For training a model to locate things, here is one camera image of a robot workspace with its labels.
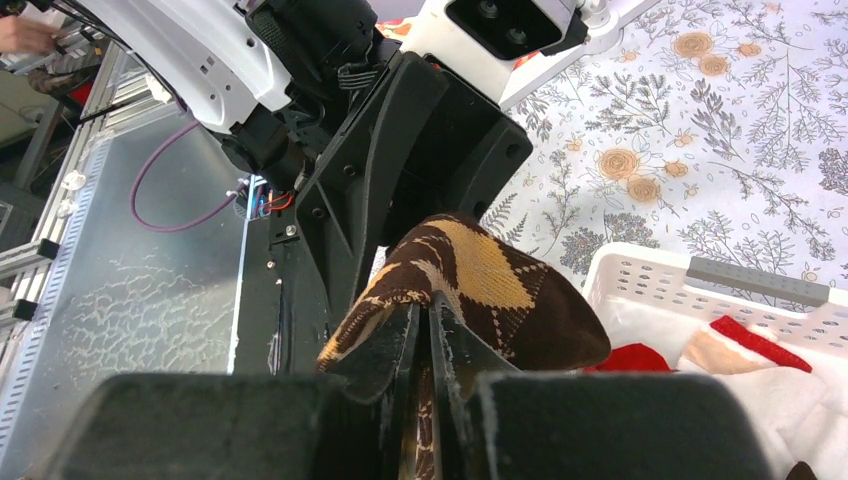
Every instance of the gray basket handle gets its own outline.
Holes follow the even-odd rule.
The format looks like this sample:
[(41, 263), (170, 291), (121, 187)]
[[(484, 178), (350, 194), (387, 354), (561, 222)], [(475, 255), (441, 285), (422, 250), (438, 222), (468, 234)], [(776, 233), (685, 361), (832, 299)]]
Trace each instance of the gray basket handle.
[(830, 298), (826, 285), (700, 257), (692, 257), (686, 276), (812, 307), (821, 307)]

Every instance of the black bracket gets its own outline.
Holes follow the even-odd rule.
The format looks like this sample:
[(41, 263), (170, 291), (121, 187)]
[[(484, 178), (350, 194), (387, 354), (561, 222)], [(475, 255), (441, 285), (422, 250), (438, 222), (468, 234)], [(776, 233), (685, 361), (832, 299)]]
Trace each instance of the black bracket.
[(428, 389), (436, 478), (770, 478), (720, 383), (519, 372), (440, 295), (395, 307), (325, 375), (112, 378), (48, 477), (396, 479)]
[(302, 334), (292, 371), (312, 368), (379, 245), (391, 248), (436, 213), (479, 218), (531, 151), (524, 130), (462, 79), (396, 54), (322, 154), (294, 216), (271, 219), (283, 309)]

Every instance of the floral tablecloth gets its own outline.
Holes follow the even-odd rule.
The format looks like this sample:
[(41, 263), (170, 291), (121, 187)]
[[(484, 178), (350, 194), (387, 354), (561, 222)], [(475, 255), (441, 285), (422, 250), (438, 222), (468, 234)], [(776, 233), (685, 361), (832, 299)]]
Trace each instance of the floral tablecloth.
[(536, 150), (483, 224), (578, 285), (624, 241), (848, 289), (839, 3), (661, 1), (513, 109)]

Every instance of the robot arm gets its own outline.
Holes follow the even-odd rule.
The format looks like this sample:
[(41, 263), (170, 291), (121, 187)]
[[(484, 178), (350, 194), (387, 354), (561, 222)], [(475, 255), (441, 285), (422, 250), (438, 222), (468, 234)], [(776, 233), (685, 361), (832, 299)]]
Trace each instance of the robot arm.
[[(551, 45), (582, 43), (586, 27), (575, 15), (577, 2), (427, 0), (403, 50), (439, 59), (497, 101), (515, 59)], [(107, 25), (173, 86), (195, 118), (221, 134), (247, 121), (257, 106), (285, 108), (292, 84), (307, 92), (316, 83), (334, 89), (332, 78), (316, 71), (319, 64), (364, 61), (375, 36), (376, 15), (363, 0), (72, 3)], [(277, 32), (270, 32), (270, 21), (278, 23)], [(280, 58), (277, 42), (284, 41), (298, 45), (294, 50), (307, 71), (292, 64), (292, 56)]]
[(435, 213), (479, 218), (530, 155), (498, 100), (517, 58), (584, 42), (578, 1), (427, 0), (403, 46), (365, 0), (69, 6), (158, 71), (236, 166), (294, 197), (263, 220), (281, 322), (302, 330), (283, 337), (304, 339), (282, 370), (304, 371), (378, 246)]

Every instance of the person's hand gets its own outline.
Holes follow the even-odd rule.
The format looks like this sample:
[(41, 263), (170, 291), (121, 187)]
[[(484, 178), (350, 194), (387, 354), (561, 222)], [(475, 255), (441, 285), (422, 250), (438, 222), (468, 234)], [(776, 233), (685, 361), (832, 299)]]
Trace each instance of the person's hand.
[(0, 18), (0, 53), (46, 55), (56, 48), (53, 36), (57, 32), (50, 25), (27, 18)]

